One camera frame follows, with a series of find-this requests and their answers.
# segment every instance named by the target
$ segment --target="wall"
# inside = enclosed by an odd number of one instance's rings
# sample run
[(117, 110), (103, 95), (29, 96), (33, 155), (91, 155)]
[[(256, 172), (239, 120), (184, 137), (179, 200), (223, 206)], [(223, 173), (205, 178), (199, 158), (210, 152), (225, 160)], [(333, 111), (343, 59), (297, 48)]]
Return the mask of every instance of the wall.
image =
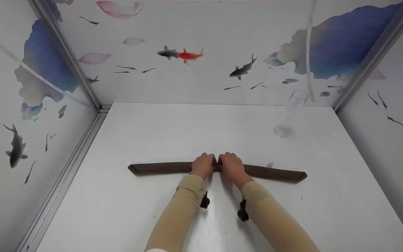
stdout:
[(403, 36), (379, 68), (339, 117), (403, 222)]
[[(0, 51), (0, 252), (6, 252), (15, 250), (95, 113), (75, 102), (88, 103), (27, 1), (0, 1), (0, 43), (67, 94)], [(26, 143), (27, 159), (14, 168), (5, 154), (14, 133), (3, 124), (14, 124)]]
[[(104, 104), (284, 105), (306, 86), (310, 1), (50, 1)], [(318, 2), (311, 43), (315, 102), (308, 105), (332, 105), (399, 2)], [(165, 46), (170, 60), (158, 54)], [(253, 55), (249, 74), (231, 78)], [(197, 59), (184, 64), (190, 57)], [(384, 74), (376, 70), (372, 78)]]

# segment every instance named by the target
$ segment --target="white tabletop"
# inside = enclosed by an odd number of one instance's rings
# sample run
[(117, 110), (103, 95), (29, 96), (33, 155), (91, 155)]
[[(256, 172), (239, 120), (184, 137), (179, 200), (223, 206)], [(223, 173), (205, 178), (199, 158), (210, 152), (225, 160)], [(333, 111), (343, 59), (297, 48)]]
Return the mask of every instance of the white tabletop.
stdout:
[[(39, 252), (143, 251), (184, 174), (136, 177), (132, 163), (193, 161), (234, 152), (246, 164), (307, 172), (298, 184), (256, 179), (321, 251), (403, 252), (403, 225), (331, 107), (305, 107), (295, 134), (273, 134), (285, 107), (115, 103), (56, 213)], [(216, 173), (189, 252), (272, 251), (241, 222), (241, 196)]]

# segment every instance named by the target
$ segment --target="left hand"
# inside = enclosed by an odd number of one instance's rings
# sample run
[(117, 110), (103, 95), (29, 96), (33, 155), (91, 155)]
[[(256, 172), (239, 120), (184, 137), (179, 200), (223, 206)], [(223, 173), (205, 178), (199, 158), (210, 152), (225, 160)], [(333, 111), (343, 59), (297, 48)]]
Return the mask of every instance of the left hand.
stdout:
[(189, 174), (197, 175), (205, 180), (207, 177), (211, 176), (214, 172), (214, 167), (212, 167), (212, 163), (215, 162), (214, 154), (206, 154), (203, 153), (199, 157), (197, 157), (192, 162), (192, 171)]

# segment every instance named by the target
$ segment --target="red goldfish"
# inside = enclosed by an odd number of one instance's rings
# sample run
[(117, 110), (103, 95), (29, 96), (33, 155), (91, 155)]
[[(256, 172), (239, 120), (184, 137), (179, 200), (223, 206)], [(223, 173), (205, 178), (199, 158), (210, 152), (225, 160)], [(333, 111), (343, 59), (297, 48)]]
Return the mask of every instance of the red goldfish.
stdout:
[(203, 48), (201, 49), (200, 54), (194, 53), (194, 52), (187, 52), (186, 48), (183, 48), (183, 52), (178, 53), (178, 57), (183, 59), (183, 63), (184, 64), (188, 64), (188, 61), (194, 61), (198, 58), (200, 58), (201, 56), (203, 56)]

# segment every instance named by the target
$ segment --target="glass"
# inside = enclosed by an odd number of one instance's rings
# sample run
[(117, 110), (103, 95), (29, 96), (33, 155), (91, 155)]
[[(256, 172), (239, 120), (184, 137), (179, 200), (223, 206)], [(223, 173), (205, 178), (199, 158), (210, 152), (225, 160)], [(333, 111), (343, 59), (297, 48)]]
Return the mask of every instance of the glass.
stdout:
[(292, 131), (292, 121), (301, 114), (301, 111), (306, 103), (309, 95), (302, 90), (295, 90), (291, 93), (290, 99), (286, 105), (286, 115), (283, 124), (276, 125), (273, 128), (275, 135), (281, 138), (287, 138)]

